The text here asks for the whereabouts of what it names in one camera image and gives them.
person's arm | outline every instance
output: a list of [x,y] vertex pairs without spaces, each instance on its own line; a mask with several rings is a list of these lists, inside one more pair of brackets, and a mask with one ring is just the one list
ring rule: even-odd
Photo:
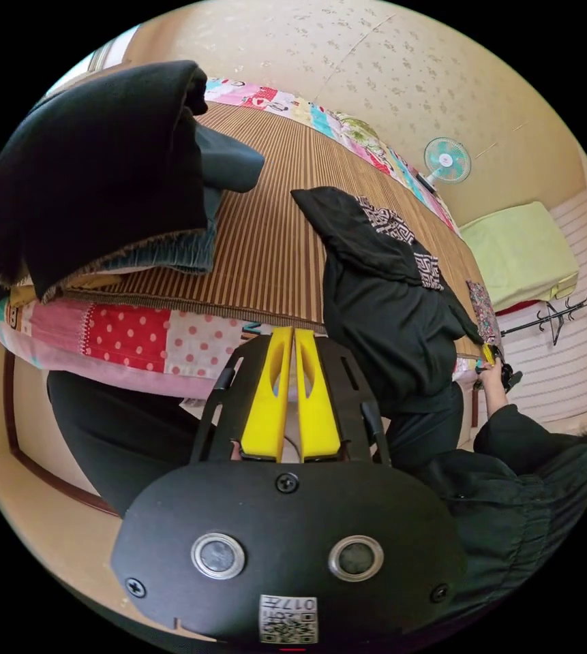
[[517,475],[536,472],[555,456],[577,444],[576,436],[551,434],[509,403],[501,379],[501,364],[480,375],[488,421],[473,443],[473,450],[506,463]]

bed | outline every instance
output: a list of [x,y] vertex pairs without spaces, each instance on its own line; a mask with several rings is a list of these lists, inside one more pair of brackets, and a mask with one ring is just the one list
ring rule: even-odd
[[[246,339],[274,326],[324,334],[325,253],[289,194],[318,185],[366,194],[402,215],[477,320],[468,282],[482,284],[482,276],[447,207],[364,123],[233,80],[210,80],[206,97],[209,111],[200,122],[250,145],[267,162],[253,191],[224,195],[212,273],[150,268],[112,286],[72,287],[47,305],[14,308],[5,300],[0,342],[8,350],[42,369],[206,399],[227,357]],[[471,382],[479,348],[461,339],[457,352],[454,378]],[[291,388],[295,393],[296,385]]]

black jacket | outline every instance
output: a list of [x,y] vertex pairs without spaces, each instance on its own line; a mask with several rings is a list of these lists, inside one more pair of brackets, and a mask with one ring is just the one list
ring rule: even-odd
[[483,341],[442,275],[443,291],[421,285],[414,253],[427,250],[377,233],[344,191],[319,187],[291,195],[327,251],[327,335],[352,352],[382,415],[446,408],[455,341]]
[[466,577],[438,625],[444,630],[528,580],[587,507],[587,444],[576,436],[551,434],[508,405],[480,430],[474,449],[445,452],[414,473],[447,504],[468,555]]

person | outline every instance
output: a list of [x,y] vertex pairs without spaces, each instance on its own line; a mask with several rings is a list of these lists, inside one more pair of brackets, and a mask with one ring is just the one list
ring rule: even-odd
[[587,507],[587,433],[550,433],[510,403],[499,358],[484,368],[487,422],[473,452],[456,449],[458,436],[449,428],[463,412],[454,386],[444,414],[398,416],[387,431],[394,467],[439,495],[468,555],[466,577],[441,618],[445,634],[528,580]]
[[[450,408],[398,414],[387,430],[392,465],[442,499],[468,557],[440,625],[429,641],[427,629],[420,634],[423,645],[497,606],[550,558],[587,507],[587,435],[551,434],[521,414],[505,394],[499,360],[481,379],[488,420],[474,452],[457,449],[457,384]],[[198,420],[176,398],[61,371],[49,373],[48,395],[82,472],[121,517],[144,488],[191,456]],[[236,448],[232,457],[240,458]]]

screw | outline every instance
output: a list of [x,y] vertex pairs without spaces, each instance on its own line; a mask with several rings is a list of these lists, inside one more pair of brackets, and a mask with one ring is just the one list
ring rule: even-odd
[[138,580],[129,578],[125,582],[125,588],[130,592],[130,595],[138,597],[139,599],[145,597],[145,586]]
[[448,584],[440,584],[432,591],[432,594],[430,595],[430,599],[435,604],[438,604],[439,602],[442,602],[447,596],[448,596]]
[[283,473],[275,480],[275,487],[281,493],[294,493],[299,485],[298,477],[290,472]]

